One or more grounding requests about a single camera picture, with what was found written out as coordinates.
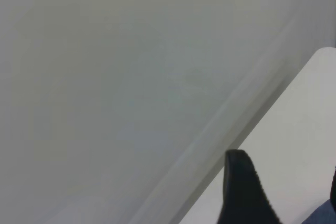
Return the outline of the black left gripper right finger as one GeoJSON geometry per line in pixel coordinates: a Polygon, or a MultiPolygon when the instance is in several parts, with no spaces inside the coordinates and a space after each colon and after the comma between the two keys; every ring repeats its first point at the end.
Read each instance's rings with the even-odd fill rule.
{"type": "Polygon", "coordinates": [[[330,190],[330,203],[332,206],[336,206],[336,170],[333,175],[331,190],[330,190]]]}

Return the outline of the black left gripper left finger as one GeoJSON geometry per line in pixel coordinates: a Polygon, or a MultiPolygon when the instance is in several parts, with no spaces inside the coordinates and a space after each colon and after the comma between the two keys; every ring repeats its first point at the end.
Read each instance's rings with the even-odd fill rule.
{"type": "Polygon", "coordinates": [[[220,224],[281,223],[261,185],[253,162],[243,150],[225,153],[220,224]]]}

